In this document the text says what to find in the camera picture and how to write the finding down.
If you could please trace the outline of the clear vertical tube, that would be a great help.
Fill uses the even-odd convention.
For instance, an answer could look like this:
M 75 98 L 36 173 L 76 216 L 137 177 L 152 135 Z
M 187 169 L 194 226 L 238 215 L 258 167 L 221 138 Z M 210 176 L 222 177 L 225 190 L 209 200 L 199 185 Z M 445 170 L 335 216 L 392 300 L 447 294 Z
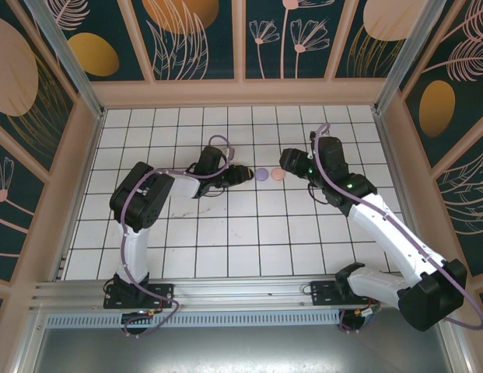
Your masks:
M 427 0 L 423 6 L 373 105 L 373 112 L 378 116 L 385 111 L 394 98 L 401 82 L 409 68 L 414 64 L 432 28 L 440 17 L 445 4 L 446 0 Z

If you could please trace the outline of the aluminium mounting rail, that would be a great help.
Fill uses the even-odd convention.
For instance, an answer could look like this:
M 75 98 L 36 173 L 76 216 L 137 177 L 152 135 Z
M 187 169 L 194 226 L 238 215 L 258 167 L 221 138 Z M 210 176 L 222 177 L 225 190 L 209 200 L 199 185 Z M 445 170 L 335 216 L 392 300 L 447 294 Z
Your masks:
M 160 279 L 173 284 L 173 298 L 184 312 L 311 309 L 307 285 L 333 276 L 215 277 Z M 77 313 L 103 311 L 104 280 L 36 284 L 30 311 Z

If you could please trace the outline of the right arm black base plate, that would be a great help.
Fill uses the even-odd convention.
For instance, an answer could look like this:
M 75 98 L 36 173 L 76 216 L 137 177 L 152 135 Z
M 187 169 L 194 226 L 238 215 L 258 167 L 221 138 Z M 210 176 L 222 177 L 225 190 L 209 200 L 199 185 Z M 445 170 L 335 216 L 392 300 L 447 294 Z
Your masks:
M 310 296 L 314 306 L 340 305 L 341 295 L 334 281 L 312 281 Z

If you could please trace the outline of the aluminium corner post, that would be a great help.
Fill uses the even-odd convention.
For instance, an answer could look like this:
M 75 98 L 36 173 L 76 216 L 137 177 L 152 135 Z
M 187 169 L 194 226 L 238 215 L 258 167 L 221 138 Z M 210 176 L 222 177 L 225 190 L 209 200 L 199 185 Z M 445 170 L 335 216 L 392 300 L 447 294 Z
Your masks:
M 103 116 L 103 106 L 97 98 L 86 73 L 77 61 L 65 35 L 58 27 L 47 5 L 44 4 L 44 0 L 24 0 L 24 2 L 56 52 L 60 62 L 65 66 L 68 75 L 75 83 L 91 112 L 97 119 L 100 119 Z

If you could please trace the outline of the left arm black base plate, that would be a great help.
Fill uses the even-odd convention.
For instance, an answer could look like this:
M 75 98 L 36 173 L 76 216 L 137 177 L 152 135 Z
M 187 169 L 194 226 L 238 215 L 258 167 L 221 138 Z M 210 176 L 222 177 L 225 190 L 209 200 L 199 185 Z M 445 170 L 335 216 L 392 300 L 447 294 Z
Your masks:
M 146 284 L 144 288 L 167 299 L 173 297 L 172 284 Z M 109 284 L 104 292 L 103 307 L 105 309 L 170 309 L 172 307 L 169 302 L 159 300 L 136 288 L 128 294 L 117 285 Z

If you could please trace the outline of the aluminium table side rail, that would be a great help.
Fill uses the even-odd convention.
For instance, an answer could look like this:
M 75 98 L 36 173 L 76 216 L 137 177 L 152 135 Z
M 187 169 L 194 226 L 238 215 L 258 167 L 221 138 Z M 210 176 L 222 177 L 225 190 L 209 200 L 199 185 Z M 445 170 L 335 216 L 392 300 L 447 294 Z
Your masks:
M 426 242 L 422 236 L 420 225 L 412 209 L 413 206 L 411 203 L 411 198 L 408 195 L 407 184 L 402 175 L 400 163 L 397 159 L 396 152 L 394 151 L 393 141 L 390 138 L 386 122 L 383 119 L 382 114 L 375 106 L 371 106 L 371 108 L 376 129 L 383 147 L 384 156 L 387 160 L 394 188 L 397 193 L 398 203 L 404 218 L 404 224 L 410 228 L 423 242 Z
M 63 265 L 66 259 L 67 252 L 70 249 L 72 235 L 75 231 L 75 225 L 79 216 L 79 211 L 82 206 L 85 189 L 88 185 L 89 174 L 96 154 L 97 145 L 100 140 L 100 135 L 103 129 L 103 124 L 106 119 L 107 110 L 97 117 L 93 133 L 90 138 L 90 143 L 83 158 L 83 163 L 78 171 L 78 179 L 75 185 L 75 192 L 72 202 L 68 209 L 67 218 L 63 230 L 61 231 L 61 238 L 58 243 L 56 253 L 54 255 L 54 263 L 51 268 L 49 281 L 55 282 L 58 279 L 60 266 Z

